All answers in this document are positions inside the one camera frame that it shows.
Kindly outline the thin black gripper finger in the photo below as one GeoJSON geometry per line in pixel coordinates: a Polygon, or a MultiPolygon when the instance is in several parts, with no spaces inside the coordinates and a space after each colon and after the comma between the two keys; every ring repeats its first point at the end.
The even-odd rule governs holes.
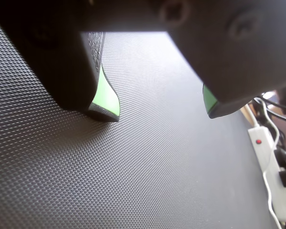
{"type": "Polygon", "coordinates": [[[0,26],[64,110],[118,122],[120,100],[102,66],[104,32],[80,26],[90,0],[0,0],[0,26]]]}

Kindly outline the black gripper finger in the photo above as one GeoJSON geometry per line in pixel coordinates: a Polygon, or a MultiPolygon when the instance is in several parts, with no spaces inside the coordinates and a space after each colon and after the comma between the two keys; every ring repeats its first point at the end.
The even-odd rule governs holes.
{"type": "Polygon", "coordinates": [[[210,118],[286,87],[286,0],[169,0],[168,32],[204,84],[210,118]]]}

